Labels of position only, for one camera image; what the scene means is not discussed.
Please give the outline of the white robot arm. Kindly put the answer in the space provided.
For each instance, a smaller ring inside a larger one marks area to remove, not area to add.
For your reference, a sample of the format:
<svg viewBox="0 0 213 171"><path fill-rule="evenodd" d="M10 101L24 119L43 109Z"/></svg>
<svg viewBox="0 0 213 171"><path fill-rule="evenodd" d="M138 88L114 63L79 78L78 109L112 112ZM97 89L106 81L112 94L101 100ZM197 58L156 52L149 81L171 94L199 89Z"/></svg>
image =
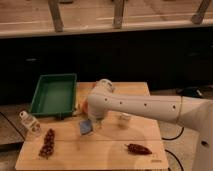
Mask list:
<svg viewBox="0 0 213 171"><path fill-rule="evenodd" d="M184 96L142 96L114 92L108 79L99 80L87 96L88 115L103 120L117 111L177 124L198 132L192 171L213 171L213 100Z"/></svg>

